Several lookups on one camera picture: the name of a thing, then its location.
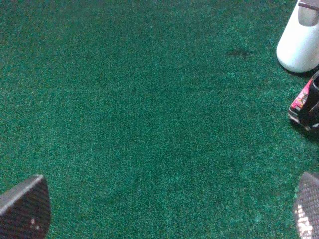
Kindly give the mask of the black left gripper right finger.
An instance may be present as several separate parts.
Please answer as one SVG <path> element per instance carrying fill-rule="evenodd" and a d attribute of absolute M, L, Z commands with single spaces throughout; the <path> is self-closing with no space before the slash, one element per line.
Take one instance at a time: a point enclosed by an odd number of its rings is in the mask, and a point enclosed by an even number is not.
<path fill-rule="evenodd" d="M 299 238 L 319 237 L 319 175 L 304 172 L 300 178 L 293 214 Z"/>

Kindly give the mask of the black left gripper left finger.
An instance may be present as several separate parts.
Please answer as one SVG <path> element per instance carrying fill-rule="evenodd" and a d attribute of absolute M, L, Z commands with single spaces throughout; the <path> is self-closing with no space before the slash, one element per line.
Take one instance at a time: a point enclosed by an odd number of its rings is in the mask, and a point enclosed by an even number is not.
<path fill-rule="evenodd" d="M 0 196 L 2 239 L 43 239 L 51 222 L 47 181 L 32 175 Z"/>

